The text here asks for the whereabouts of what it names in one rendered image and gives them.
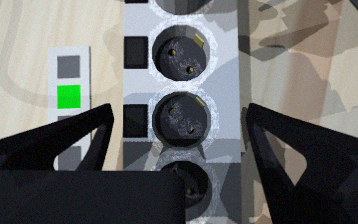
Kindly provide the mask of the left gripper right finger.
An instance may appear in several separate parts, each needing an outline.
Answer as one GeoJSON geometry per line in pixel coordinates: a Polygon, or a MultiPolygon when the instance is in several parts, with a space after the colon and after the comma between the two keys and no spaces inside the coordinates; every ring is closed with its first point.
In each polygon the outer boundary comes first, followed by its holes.
{"type": "Polygon", "coordinates": [[[246,125],[272,224],[311,224],[330,207],[358,206],[358,137],[249,103],[246,125]],[[294,185],[264,129],[302,154],[294,185]]]}

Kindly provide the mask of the light grey power strip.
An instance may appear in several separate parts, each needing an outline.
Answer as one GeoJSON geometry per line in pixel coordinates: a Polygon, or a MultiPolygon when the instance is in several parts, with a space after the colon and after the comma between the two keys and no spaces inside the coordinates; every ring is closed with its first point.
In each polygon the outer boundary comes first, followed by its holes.
{"type": "Polygon", "coordinates": [[[242,224],[237,0],[124,2],[123,171],[180,175],[186,224],[242,224]]]}

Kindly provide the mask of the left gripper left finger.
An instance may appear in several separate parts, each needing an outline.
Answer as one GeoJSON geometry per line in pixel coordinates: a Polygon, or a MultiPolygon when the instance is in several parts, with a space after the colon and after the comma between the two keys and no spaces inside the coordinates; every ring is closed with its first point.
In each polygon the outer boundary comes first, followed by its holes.
{"type": "Polygon", "coordinates": [[[97,128],[76,170],[102,170],[114,115],[106,103],[78,115],[0,139],[1,170],[55,170],[55,158],[97,128]]]}

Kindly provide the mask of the white diagram card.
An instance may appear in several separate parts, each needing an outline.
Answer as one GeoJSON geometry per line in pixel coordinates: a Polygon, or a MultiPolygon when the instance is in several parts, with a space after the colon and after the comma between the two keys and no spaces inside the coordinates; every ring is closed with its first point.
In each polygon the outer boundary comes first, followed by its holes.
{"type": "MultiPolygon", "coordinates": [[[[91,109],[90,46],[48,48],[48,124],[91,109]]],[[[76,170],[91,132],[54,160],[55,170],[76,170]]]]}

